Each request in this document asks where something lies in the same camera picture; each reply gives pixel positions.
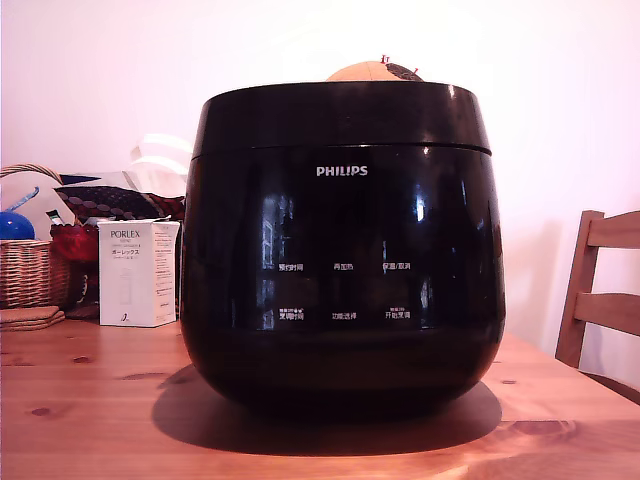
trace white box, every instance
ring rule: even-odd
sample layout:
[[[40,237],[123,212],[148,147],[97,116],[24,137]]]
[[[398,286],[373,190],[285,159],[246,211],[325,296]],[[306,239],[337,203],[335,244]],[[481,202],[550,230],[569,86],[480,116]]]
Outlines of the white box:
[[[100,325],[157,327],[176,320],[180,224],[105,221],[100,231]]]

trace table surface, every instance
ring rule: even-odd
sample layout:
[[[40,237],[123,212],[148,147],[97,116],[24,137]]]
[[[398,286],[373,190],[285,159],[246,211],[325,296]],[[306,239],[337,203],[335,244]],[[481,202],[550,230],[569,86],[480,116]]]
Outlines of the table surface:
[[[178,324],[2,335],[2,478],[639,479],[640,407],[505,335],[426,418],[255,417],[195,372]]]

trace wooden chair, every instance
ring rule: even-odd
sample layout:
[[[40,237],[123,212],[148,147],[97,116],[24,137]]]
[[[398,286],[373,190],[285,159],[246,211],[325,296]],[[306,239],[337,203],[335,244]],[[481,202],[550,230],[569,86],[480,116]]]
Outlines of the wooden chair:
[[[556,348],[556,358],[574,368],[580,364],[587,322],[640,336],[640,296],[591,293],[600,247],[640,249],[640,211],[609,218],[582,212]],[[640,405],[637,390],[601,375],[585,375]]]

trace philips logo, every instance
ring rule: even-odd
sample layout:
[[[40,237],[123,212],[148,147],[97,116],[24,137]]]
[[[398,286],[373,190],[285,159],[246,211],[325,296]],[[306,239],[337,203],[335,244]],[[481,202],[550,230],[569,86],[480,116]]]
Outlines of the philips logo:
[[[113,230],[111,232],[111,238],[138,238],[140,237],[140,232],[137,230]]]
[[[353,177],[354,175],[360,175],[364,177],[367,175],[366,165],[347,165],[339,167],[316,167],[316,177]]]

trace rice cooker lid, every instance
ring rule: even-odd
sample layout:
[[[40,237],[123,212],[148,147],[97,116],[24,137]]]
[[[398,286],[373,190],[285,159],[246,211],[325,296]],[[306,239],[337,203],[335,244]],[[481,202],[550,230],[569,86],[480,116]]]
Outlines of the rice cooker lid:
[[[476,96],[453,85],[364,81],[268,85],[209,99],[194,158],[222,150],[440,145],[491,154]]]

